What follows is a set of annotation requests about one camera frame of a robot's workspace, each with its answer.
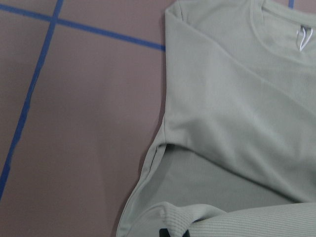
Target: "black tag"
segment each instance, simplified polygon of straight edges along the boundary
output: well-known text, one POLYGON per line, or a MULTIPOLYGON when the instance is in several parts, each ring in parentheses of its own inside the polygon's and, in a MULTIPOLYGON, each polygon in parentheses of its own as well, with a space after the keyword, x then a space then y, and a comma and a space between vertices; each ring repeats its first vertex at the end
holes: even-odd
POLYGON ((310 30, 312 29, 312 28, 309 27, 309 26, 301 25, 301 29, 303 29, 303 28, 304 28, 305 32, 310 31, 310 30))
MULTIPOLYGON (((159 237, 170 237, 168 229, 160 229, 159 237)), ((189 231, 187 230, 182 237, 190 237, 189 231)))

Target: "ribbed fabric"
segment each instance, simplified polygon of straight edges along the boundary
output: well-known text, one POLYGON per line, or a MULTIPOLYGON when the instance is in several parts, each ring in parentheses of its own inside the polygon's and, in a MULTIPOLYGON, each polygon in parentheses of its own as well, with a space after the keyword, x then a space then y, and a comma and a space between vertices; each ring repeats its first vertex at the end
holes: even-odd
POLYGON ((163 202, 161 207, 160 216, 168 227, 171 237, 182 237, 194 221, 225 213, 214 206, 205 204, 176 207, 168 202, 163 202))
POLYGON ((192 223, 189 230, 191 237, 315 237, 316 203, 230 212, 192 223))

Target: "pink floor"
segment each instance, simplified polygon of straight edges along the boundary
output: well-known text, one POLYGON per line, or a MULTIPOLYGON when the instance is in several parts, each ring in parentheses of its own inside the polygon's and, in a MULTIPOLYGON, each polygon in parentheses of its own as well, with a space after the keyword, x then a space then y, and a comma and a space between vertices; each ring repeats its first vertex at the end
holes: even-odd
MULTIPOLYGON (((115 236, 162 120, 163 13, 174 1, 63 1, 58 19, 104 31, 56 24, 0 200, 0 237, 115 236)), ((0 172, 49 26, 16 9, 51 17, 56 3, 0 0, 15 9, 0 7, 0 172)), ((294 8, 316 13, 316 1, 294 8)))

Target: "neckline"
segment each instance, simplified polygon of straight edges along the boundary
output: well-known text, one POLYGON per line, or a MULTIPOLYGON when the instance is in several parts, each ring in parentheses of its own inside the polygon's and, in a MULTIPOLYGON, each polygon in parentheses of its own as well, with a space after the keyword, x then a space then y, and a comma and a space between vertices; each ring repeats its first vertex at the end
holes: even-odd
POLYGON ((251 0, 251 25, 253 31, 262 44, 270 53, 290 61, 294 61, 306 66, 316 65, 316 47, 309 51, 296 50, 294 48, 282 47, 277 44, 274 38, 264 27, 263 11, 269 11, 289 22, 308 25, 314 28, 316 37, 316 14, 301 12, 272 0, 251 0))

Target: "blue tape line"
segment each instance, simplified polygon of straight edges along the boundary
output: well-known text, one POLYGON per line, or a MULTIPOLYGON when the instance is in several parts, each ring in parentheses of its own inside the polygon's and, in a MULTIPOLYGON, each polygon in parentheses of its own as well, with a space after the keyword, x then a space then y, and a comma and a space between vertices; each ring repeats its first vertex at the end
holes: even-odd
POLYGON ((288 1, 288 7, 294 8, 294 0, 289 0, 288 1))
MULTIPOLYGON (((52 17, 50 17, 50 16, 43 15, 43 14, 36 13, 36 12, 32 12, 32 11, 19 9, 19 8, 12 7, 12 6, 3 5, 3 4, 0 4, 0 10, 16 13, 16 14, 23 15, 23 16, 29 16, 29 17, 36 18, 39 20, 52 21, 52 17)), ((76 29, 83 30, 83 31, 88 31, 88 32, 103 35, 103 36, 112 37, 112 38, 119 39, 119 40, 124 40, 127 42, 131 42, 131 43, 139 44, 142 46, 158 49, 161 51, 166 51, 166 48, 164 45, 149 42, 149 41, 146 41, 143 39, 134 38, 131 36, 118 34, 118 33, 111 32, 111 31, 102 30, 99 28, 87 26, 84 24, 80 24, 80 23, 76 23, 76 22, 72 22, 72 21, 68 21, 68 20, 57 19, 57 24, 68 26, 71 28, 76 28, 76 29)))
POLYGON ((162 50, 162 51, 166 50, 165 46, 161 45, 161 44, 149 42, 149 41, 146 41, 146 40, 143 40, 143 39, 134 38, 134 37, 131 37, 131 36, 118 34, 118 33, 111 32, 111 31, 106 31, 106 30, 103 30, 103 29, 100 29, 100 28, 87 26, 87 25, 84 25, 84 24, 80 24, 80 23, 76 23, 76 22, 72 22, 72 21, 68 21, 68 20, 58 19, 57 20, 57 24, 68 26, 68 27, 71 27, 71 28, 79 29, 79 30, 83 30, 83 31, 88 31, 88 32, 95 33, 95 34, 98 34, 98 35, 112 37, 112 38, 115 38, 115 39, 118 39, 118 40, 128 41, 128 42, 131 42, 131 43, 139 44, 139 45, 142 45, 142 46, 146 46, 146 47, 150 47, 150 48, 154 48, 154 49, 158 49, 158 50, 162 50))
POLYGON ((19 8, 12 7, 12 6, 3 5, 3 4, 0 4, 0 10, 12 12, 12 13, 23 15, 23 16, 29 16, 29 17, 43 20, 43 21, 50 21, 51 20, 50 16, 43 15, 43 14, 36 13, 36 12, 32 12, 32 11, 19 9, 19 8))
POLYGON ((46 55, 47 55, 47 52, 48 52, 48 49, 49 49, 49 45, 50 45, 52 36, 54 34, 54 29, 55 29, 55 26, 56 26, 57 18, 58 18, 58 15, 60 13, 62 5, 63 5, 63 0, 58 0, 57 3, 56 3, 56 7, 54 9, 53 16, 51 17, 51 21, 50 21, 50 24, 49 24, 49 27, 48 27, 48 30, 47 30, 47 34, 46 34, 46 37, 45 37, 45 40, 44 40, 44 44, 42 46, 42 49, 41 49, 41 52, 40 52, 40 55, 39 55, 39 59, 38 59, 38 62, 36 64, 35 71, 34 71, 34 74, 33 74, 32 80, 31 80, 31 84, 30 84, 30 87, 29 87, 26 99, 24 101, 24 105, 23 105, 23 108, 22 108, 22 111, 21 111, 21 115, 20 115, 18 124, 16 126, 16 129, 15 129, 15 132, 14 132, 14 135, 13 135, 13 139, 12 139, 12 142, 11 142, 11 145, 10 145, 10 148, 9 148, 9 152, 8 152, 8 155, 7 155, 6 160, 5 160, 5 164, 4 164, 4 167, 3 167, 3 170, 2 170, 2 173, 1 173, 1 177, 0 177, 0 200, 2 198, 2 194, 3 194, 4 188, 5 188, 5 184, 6 184, 6 181, 8 179, 8 176, 9 176, 10 167, 11 167, 11 161, 12 161, 12 155, 13 155, 13 152, 14 152, 14 149, 15 149, 16 145, 18 144, 18 142, 19 142, 19 140, 21 138, 22 130, 24 128, 24 125, 25 125, 25 122, 26 122, 26 119, 27 119, 27 115, 28 115, 28 112, 29 112, 29 108, 30 108, 32 93, 34 91, 36 82, 37 82, 37 80, 39 78, 40 71, 41 71, 41 69, 42 69, 42 67, 44 65, 45 58, 46 58, 46 55))

